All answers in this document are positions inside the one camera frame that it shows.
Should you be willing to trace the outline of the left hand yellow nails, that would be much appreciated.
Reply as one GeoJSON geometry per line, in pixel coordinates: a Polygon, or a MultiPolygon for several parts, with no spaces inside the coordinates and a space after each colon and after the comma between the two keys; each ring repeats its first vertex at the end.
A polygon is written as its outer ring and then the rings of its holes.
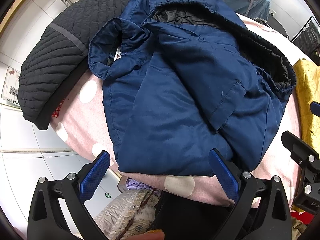
{"type": "Polygon", "coordinates": [[[151,230],[142,235],[139,235],[139,239],[142,240],[164,240],[165,234],[162,230],[151,230]]]}

